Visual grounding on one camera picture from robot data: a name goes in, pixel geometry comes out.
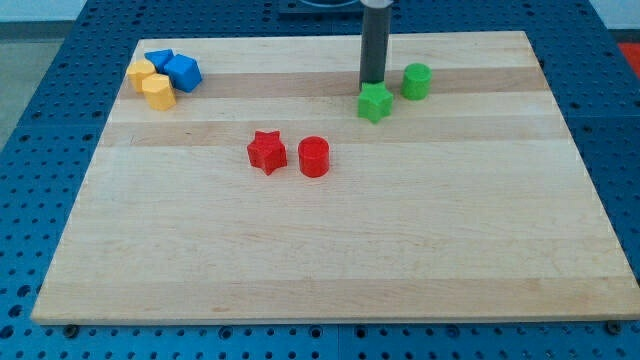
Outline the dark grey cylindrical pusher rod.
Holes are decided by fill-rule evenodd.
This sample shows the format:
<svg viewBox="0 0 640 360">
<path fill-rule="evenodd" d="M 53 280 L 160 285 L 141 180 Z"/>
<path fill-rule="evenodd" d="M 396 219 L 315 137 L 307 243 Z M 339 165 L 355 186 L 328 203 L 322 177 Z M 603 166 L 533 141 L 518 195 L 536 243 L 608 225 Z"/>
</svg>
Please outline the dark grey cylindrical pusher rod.
<svg viewBox="0 0 640 360">
<path fill-rule="evenodd" d="M 359 83 L 384 81 L 392 0 L 361 0 L 363 5 Z"/>
</svg>

